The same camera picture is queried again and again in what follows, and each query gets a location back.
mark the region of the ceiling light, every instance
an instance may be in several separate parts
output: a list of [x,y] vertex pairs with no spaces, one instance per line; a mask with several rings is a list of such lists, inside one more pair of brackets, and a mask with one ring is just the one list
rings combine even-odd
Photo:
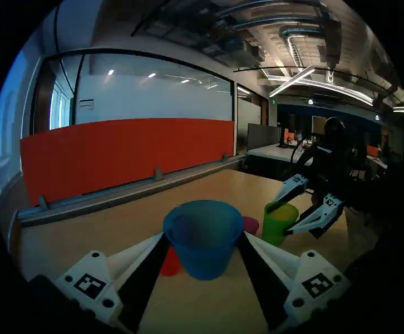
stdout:
[[248,90],[243,89],[242,87],[239,87],[239,86],[238,86],[238,90],[240,90],[241,92],[244,92],[246,94],[250,94],[250,92]]
[[315,68],[313,65],[310,65],[309,67],[303,69],[300,73],[296,74],[294,77],[291,77],[288,81],[280,85],[278,88],[276,88],[273,92],[270,93],[270,97],[275,96],[277,93],[282,92],[284,89],[287,87],[295,84],[302,78],[308,76],[309,74],[312,74],[315,71]]
[[[285,76],[276,76],[272,75],[269,76],[268,80],[270,81],[289,81],[289,77]],[[341,93],[344,95],[347,95],[349,97],[353,97],[354,99],[360,100],[361,102],[364,102],[365,104],[368,104],[372,106],[372,99],[367,96],[366,94],[363,94],[361,92],[355,91],[353,89],[337,86],[337,85],[331,85],[329,83],[324,83],[324,82],[318,82],[318,81],[313,81],[313,80],[308,80],[308,79],[301,79],[298,82],[296,82],[296,85],[306,85],[306,86],[315,86],[315,87],[320,87],[324,88],[327,90],[331,90],[337,93]]]
[[393,112],[404,112],[404,107],[394,107]]

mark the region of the blue cup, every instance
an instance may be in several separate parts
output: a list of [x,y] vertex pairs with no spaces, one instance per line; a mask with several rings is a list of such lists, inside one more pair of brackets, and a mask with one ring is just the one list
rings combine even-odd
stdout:
[[190,276],[204,281],[226,270],[243,228],[242,215],[215,200],[182,204],[164,221],[165,235],[182,265]]

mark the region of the plastic cup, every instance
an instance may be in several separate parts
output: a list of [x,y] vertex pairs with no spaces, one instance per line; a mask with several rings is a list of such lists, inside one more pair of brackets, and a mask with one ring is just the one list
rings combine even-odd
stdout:
[[172,246],[168,248],[166,252],[166,257],[164,260],[164,264],[160,269],[160,273],[164,276],[174,276],[179,272],[180,269],[180,261],[176,254],[176,251]]
[[244,231],[255,235],[259,228],[259,222],[252,217],[242,217],[244,219]]
[[226,270],[243,225],[231,205],[198,200],[174,208],[165,217],[164,232],[190,276],[210,280]]
[[284,231],[293,225],[298,219],[298,209],[288,203],[282,203],[279,208],[278,202],[272,202],[265,206],[264,225],[262,226],[262,240],[280,246],[284,240]]

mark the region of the orange wall panel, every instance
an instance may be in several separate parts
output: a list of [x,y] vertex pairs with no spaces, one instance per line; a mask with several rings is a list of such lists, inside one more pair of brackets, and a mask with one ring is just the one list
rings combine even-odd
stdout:
[[233,153],[234,122],[131,119],[63,127],[21,140],[30,201],[37,205],[169,173]]

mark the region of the office desk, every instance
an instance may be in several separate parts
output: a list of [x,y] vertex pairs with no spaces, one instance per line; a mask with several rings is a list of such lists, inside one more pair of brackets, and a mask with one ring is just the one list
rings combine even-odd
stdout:
[[[269,158],[273,160],[280,160],[290,162],[292,157],[293,149],[282,149],[276,146],[276,144],[264,146],[263,148],[253,149],[247,151],[247,155],[261,156],[263,158]],[[299,157],[302,155],[303,151],[296,151],[293,155],[293,162],[296,163]],[[306,162],[306,166],[312,164],[313,159]]]
[[[89,251],[107,256],[120,252],[162,230],[162,222],[177,205],[198,199],[215,199],[257,219],[262,232],[264,206],[282,183],[223,170],[190,183],[118,207],[22,230],[21,265],[27,279],[45,274],[62,275]],[[303,194],[291,201],[300,212],[311,205]],[[332,264],[344,268],[352,260],[345,215],[316,240],[309,233],[292,235],[283,249],[300,255],[317,250]],[[159,276],[140,323],[139,333],[267,333],[267,323],[239,251],[226,272],[212,281],[197,281],[184,271]]]
[[380,166],[381,168],[387,169],[387,165],[385,163],[383,163],[379,158],[374,158],[371,155],[368,155],[367,158],[376,163],[378,166]]

